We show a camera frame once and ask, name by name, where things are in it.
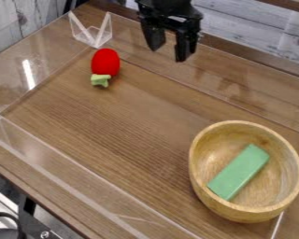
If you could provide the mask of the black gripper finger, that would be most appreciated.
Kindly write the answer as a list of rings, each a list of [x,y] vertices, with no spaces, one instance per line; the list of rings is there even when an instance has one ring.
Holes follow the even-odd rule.
[[[185,62],[187,58],[197,52],[197,42],[199,39],[199,32],[178,31],[175,54],[177,61]]]
[[[165,29],[146,19],[140,20],[140,27],[148,48],[157,51],[166,43]]]

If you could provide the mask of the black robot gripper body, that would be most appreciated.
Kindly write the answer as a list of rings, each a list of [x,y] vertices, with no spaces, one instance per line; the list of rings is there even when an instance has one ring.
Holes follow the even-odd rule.
[[[203,15],[193,6],[193,0],[136,0],[136,3],[146,32],[169,29],[189,35],[199,33]]]

